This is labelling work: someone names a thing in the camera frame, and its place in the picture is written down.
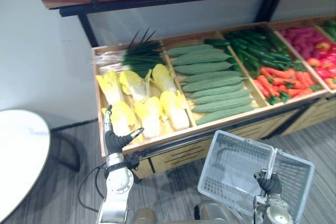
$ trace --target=white wall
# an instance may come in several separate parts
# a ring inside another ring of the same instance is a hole
[[[261,0],[212,0],[89,15],[101,45],[250,23]],[[282,0],[275,20],[335,13],[335,0]],[[40,0],[0,0],[0,110],[29,109],[50,127],[97,117],[90,45],[77,17]]]
[[[38,112],[50,127],[97,117],[90,45],[77,17],[40,0],[0,0],[0,110]]]

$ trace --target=floor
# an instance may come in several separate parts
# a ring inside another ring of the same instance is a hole
[[[53,143],[67,139],[76,145],[82,162],[80,172],[75,173],[50,158],[32,192],[3,224],[94,223],[96,213],[80,207],[76,194],[85,174],[104,161],[100,156],[97,123],[55,133],[52,139]],[[301,224],[334,223],[336,119],[286,136],[273,137],[266,143],[307,159],[316,166]],[[60,155],[72,157],[71,146],[66,142],[61,145]],[[193,219],[194,206],[205,198],[197,192],[203,163],[204,160],[195,161],[135,184],[130,193],[128,223],[133,223],[132,217],[142,207],[153,208],[159,223],[164,220]],[[106,193],[102,174],[98,184],[103,193]],[[99,208],[101,199],[93,185],[94,176],[84,185],[82,200],[92,207]]]

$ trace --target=white plastic basket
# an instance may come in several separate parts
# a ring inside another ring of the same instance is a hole
[[[299,223],[308,196],[314,165],[270,145],[216,131],[202,170],[198,191],[245,216],[253,217],[253,199],[261,189],[253,174],[265,169],[266,177],[277,172],[282,197]]]

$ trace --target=robotic arm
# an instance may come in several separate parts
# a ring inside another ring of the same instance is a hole
[[[129,144],[134,138],[140,135],[144,128],[139,128],[127,136],[116,136],[110,121],[111,108],[109,106],[104,115],[104,148],[106,153],[105,177],[107,196],[100,205],[96,224],[124,224],[128,210],[128,195],[133,186],[132,168],[137,168],[139,159],[125,160],[122,155],[122,148]],[[293,224],[288,212],[289,206],[281,197],[282,187],[277,174],[273,173],[270,179],[265,178],[266,171],[255,173],[254,178],[258,181],[264,195],[255,196],[254,199],[254,224]],[[173,221],[166,224],[239,224],[227,219],[226,209],[219,204],[212,205],[211,211],[214,215],[201,218],[203,220]],[[153,221],[142,218],[141,224],[150,224]]]
[[[133,186],[133,174],[129,169],[136,168],[139,160],[125,161],[122,148],[140,135],[144,128],[139,128],[127,136],[116,136],[111,124],[111,108],[104,115],[104,148],[106,154],[107,196],[100,205],[97,224],[125,223],[128,208],[128,195]]]

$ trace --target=robotic hand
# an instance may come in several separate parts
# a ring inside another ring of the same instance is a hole
[[[133,174],[129,169],[137,168],[139,159],[125,161],[122,148],[140,135],[144,128],[139,128],[127,136],[116,136],[111,124],[111,108],[104,115],[104,149],[106,154],[107,196],[100,205],[97,224],[125,223],[128,208],[128,195],[133,186]]]
[[[259,186],[266,193],[265,197],[255,196],[254,198],[254,223],[293,224],[289,206],[281,197],[282,186],[278,174],[272,173],[270,179],[266,179],[265,174],[264,170],[254,174]]]

